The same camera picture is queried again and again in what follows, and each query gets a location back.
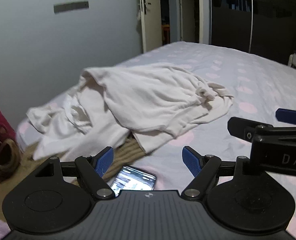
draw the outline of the black wardrobe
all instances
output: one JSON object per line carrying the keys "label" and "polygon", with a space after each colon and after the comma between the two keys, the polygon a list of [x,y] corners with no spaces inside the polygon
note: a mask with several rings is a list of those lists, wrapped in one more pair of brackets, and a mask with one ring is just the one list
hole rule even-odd
{"label": "black wardrobe", "polygon": [[211,0],[212,45],[287,64],[296,49],[296,0]]}

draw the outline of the light gray wall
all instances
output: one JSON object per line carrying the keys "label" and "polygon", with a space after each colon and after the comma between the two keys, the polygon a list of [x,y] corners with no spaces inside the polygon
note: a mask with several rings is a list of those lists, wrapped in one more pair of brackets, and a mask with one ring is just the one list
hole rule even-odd
{"label": "light gray wall", "polygon": [[181,0],[182,3],[182,36],[183,41],[195,42],[194,0]]}
{"label": "light gray wall", "polygon": [[0,109],[13,127],[83,68],[141,53],[139,0],[88,0],[89,9],[54,14],[54,4],[73,1],[0,0]]}
{"label": "light gray wall", "polygon": [[169,0],[170,42],[180,41],[180,0]]}

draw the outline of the phone screen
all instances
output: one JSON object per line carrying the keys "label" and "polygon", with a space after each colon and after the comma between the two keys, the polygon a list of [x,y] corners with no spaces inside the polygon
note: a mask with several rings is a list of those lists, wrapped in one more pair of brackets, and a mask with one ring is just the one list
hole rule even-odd
{"label": "phone screen", "polygon": [[113,181],[111,189],[115,192],[115,196],[118,196],[122,189],[153,190],[155,183],[154,174],[135,167],[124,166]]}

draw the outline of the white cloth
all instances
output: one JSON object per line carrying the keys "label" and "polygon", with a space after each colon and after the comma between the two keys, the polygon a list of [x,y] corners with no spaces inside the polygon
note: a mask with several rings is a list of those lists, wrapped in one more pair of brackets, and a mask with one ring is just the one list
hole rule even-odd
{"label": "white cloth", "polygon": [[63,109],[28,110],[31,123],[45,133],[34,159],[62,151],[68,151],[64,161],[96,155],[123,144],[130,131],[149,153],[225,115],[232,99],[223,86],[168,63],[85,69]]}

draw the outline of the bed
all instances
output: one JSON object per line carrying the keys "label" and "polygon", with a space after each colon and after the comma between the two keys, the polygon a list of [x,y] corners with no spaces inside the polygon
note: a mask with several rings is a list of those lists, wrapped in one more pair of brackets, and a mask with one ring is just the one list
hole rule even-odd
{"label": "bed", "polygon": [[[235,96],[234,104],[227,115],[190,130],[133,164],[157,175],[156,190],[177,189],[181,192],[193,179],[182,162],[181,151],[186,145],[202,155],[213,154],[227,161],[235,161],[238,155],[249,157],[251,144],[230,136],[227,131],[227,122],[232,116],[273,126],[290,126],[278,122],[275,111],[278,108],[296,110],[295,69],[235,49],[187,42],[168,44],[117,66],[154,62],[180,65],[205,79],[224,85]],[[60,106],[63,99],[64,94],[51,103]],[[27,120],[18,126],[17,141],[23,151],[41,137]],[[296,177],[271,175],[296,200]],[[228,179],[230,178],[221,178],[220,182]],[[296,212],[288,231],[296,238]]]}

